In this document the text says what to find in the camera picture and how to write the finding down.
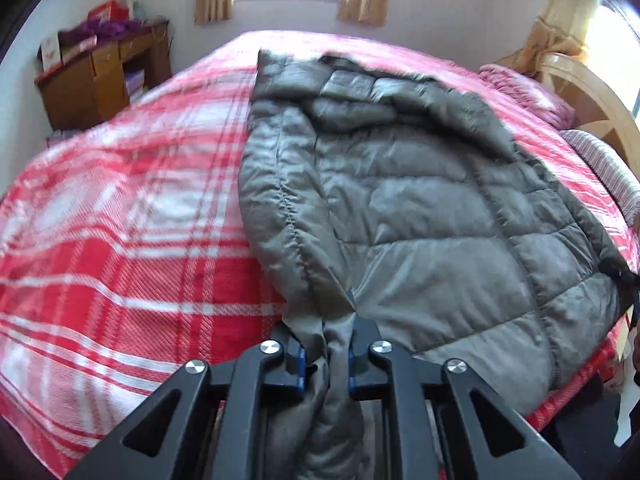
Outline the grey puffer jacket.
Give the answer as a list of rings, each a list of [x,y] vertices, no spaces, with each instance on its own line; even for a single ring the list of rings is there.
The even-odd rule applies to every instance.
[[[357,318],[529,414],[631,304],[605,227],[475,93],[265,50],[247,125],[244,230],[312,369],[269,428],[270,479],[375,473],[378,415],[347,392]]]

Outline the red plaid bed sheet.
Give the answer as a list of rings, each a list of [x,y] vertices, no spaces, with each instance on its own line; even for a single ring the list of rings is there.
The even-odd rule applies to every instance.
[[[596,175],[476,73],[362,38],[246,32],[38,155],[4,196],[3,478],[64,477],[182,363],[233,359],[277,321],[283,301],[250,254],[236,189],[264,49],[344,53],[479,94],[638,266],[638,236]]]

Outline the purple box in desk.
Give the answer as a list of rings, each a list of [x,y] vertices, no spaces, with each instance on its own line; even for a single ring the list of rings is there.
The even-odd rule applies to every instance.
[[[125,75],[125,88],[130,104],[137,102],[145,94],[145,73],[144,70],[128,73]]]

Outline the striped pillow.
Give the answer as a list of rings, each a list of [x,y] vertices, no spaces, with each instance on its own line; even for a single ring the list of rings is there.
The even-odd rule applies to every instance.
[[[619,154],[604,141],[578,129],[561,130],[560,136],[598,177],[622,212],[628,226],[639,231],[639,180]]]

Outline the pink folded blanket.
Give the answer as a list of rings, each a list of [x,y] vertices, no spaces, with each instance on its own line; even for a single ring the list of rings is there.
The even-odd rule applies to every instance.
[[[574,108],[535,79],[499,64],[483,65],[478,76],[553,128],[567,130],[574,127]]]

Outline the brown wooden desk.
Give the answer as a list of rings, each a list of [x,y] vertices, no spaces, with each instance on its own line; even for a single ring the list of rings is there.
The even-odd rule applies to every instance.
[[[51,128],[86,130],[129,106],[126,76],[142,72],[149,90],[171,77],[169,21],[144,24],[79,53],[35,79]]]

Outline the wooden headboard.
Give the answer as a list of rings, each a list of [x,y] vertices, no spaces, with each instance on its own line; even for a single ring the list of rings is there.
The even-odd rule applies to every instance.
[[[536,79],[574,108],[575,128],[610,144],[639,177],[637,123],[602,79],[579,58],[552,52],[538,58]]]

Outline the purple garment on desk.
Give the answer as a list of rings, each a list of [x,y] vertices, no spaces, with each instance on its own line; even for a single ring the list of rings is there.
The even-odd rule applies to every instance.
[[[89,18],[71,29],[58,32],[58,42],[61,47],[70,48],[80,44],[81,41],[96,37],[99,42],[117,38],[137,32],[142,29],[140,20],[102,20],[102,18]]]

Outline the red box on desk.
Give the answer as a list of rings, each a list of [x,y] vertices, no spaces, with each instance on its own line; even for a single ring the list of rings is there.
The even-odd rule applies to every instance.
[[[88,12],[88,20],[123,21],[130,18],[127,0],[107,0]]]

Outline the white gift box on desk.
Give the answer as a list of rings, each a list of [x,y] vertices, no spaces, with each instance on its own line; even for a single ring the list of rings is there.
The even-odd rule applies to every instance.
[[[42,70],[52,70],[62,63],[62,54],[58,34],[44,38],[40,44]]]

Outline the yellow tied curtain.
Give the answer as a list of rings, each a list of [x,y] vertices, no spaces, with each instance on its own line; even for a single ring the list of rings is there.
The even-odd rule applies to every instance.
[[[589,23],[600,3],[601,0],[548,0],[535,18],[524,46],[500,58],[497,64],[533,75],[544,54],[581,55]]]

